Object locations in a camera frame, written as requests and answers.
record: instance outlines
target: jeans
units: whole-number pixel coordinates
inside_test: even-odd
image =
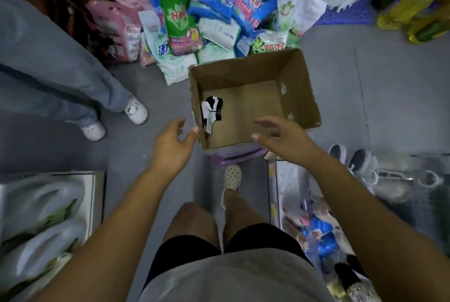
[[[0,0],[0,108],[85,127],[97,121],[93,108],[35,87],[22,76],[84,92],[113,112],[132,94],[59,26],[24,0]]]

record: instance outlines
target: open cardboard box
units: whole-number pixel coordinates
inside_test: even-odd
[[[290,118],[304,129],[321,124],[305,58],[299,49],[192,66],[189,88],[200,145],[206,151],[248,143],[253,133],[267,133],[253,123],[255,117]],[[212,135],[203,130],[201,112],[201,102],[209,96],[223,99],[222,120],[214,122]]]

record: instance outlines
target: yellow bottle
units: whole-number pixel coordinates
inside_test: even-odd
[[[400,0],[393,8],[380,14],[377,24],[386,30],[397,30],[402,24],[411,20],[422,9],[427,8],[433,0]]]
[[[439,7],[435,12],[414,21],[408,30],[409,41],[423,44],[439,38],[450,30],[450,4]]]

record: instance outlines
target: black shorts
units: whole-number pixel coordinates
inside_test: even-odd
[[[255,224],[238,231],[225,246],[224,253],[263,248],[285,250],[300,256],[311,264],[300,244],[272,224]],[[221,254],[220,249],[197,236],[182,235],[170,238],[162,243],[156,252],[144,287],[163,272],[186,263]]]

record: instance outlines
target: left hand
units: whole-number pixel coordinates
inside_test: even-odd
[[[199,127],[194,127],[185,140],[180,142],[178,135],[183,133],[184,122],[184,118],[170,121],[155,140],[150,168],[157,168],[160,174],[167,174],[171,179],[175,178],[188,163],[199,133]]]

